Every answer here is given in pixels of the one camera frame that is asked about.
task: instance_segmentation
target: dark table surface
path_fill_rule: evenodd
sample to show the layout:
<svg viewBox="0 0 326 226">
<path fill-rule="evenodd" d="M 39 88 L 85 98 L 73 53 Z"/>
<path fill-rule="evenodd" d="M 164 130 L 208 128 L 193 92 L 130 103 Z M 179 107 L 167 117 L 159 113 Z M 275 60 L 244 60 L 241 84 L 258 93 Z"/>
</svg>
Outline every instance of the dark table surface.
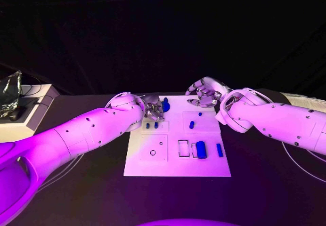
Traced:
<svg viewBox="0 0 326 226">
<path fill-rule="evenodd" d="M 278 92 L 258 91 L 290 104 Z M 36 132 L 104 107 L 111 97 L 56 97 Z M 134 226 L 172 218 L 242 226 L 326 224 L 326 184 L 298 169 L 281 142 L 255 128 L 241 134 L 221 125 L 231 178 L 124 177 L 128 135 L 85 154 L 69 174 L 36 194 L 11 226 Z M 301 166 L 326 178 L 324 163 L 286 147 Z"/>
</svg>

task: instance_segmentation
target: table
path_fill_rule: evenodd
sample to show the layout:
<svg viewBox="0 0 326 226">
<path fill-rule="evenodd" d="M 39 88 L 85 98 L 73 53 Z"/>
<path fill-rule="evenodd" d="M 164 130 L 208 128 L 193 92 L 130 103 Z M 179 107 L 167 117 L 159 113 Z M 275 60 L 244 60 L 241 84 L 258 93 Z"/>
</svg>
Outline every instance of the table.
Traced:
<svg viewBox="0 0 326 226">
<path fill-rule="evenodd" d="M 290 104 L 275 91 L 258 89 Z M 183 95 L 159 93 L 159 95 Z M 114 95 L 59 96 L 36 132 L 58 126 Z M 69 174 L 39 192 L 14 225 L 133 226 L 172 218 L 199 218 L 242 226 L 323 225 L 326 184 L 290 160 L 280 141 L 251 128 L 221 125 L 231 178 L 124 177 L 128 133 L 85 154 Z M 326 178 L 326 165 L 286 146 L 303 167 Z"/>
</svg>

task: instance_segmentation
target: transparent container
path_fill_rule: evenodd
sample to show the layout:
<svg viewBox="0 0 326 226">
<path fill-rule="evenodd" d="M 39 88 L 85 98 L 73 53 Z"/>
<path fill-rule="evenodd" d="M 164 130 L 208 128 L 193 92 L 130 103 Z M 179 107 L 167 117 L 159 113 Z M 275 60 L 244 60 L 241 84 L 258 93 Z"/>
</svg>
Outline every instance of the transparent container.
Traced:
<svg viewBox="0 0 326 226">
<path fill-rule="evenodd" d="M 0 118 L 17 108 L 22 84 L 22 72 L 17 71 L 0 80 Z"/>
</svg>

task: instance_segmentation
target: white board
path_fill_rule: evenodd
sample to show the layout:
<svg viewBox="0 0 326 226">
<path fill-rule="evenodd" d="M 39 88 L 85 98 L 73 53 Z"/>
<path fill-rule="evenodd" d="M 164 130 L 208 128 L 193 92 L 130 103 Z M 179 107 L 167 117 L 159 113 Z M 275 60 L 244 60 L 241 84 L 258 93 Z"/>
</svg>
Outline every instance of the white board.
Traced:
<svg viewBox="0 0 326 226">
<path fill-rule="evenodd" d="M 164 97 L 170 110 L 159 128 L 154 128 L 154 121 L 144 119 L 141 127 L 130 132 L 124 176 L 231 177 L 213 108 L 200 108 L 186 102 L 198 96 L 160 96 L 161 101 Z M 198 158 L 198 141 L 205 142 L 206 159 Z M 221 144 L 222 157 L 216 144 Z"/>
</svg>

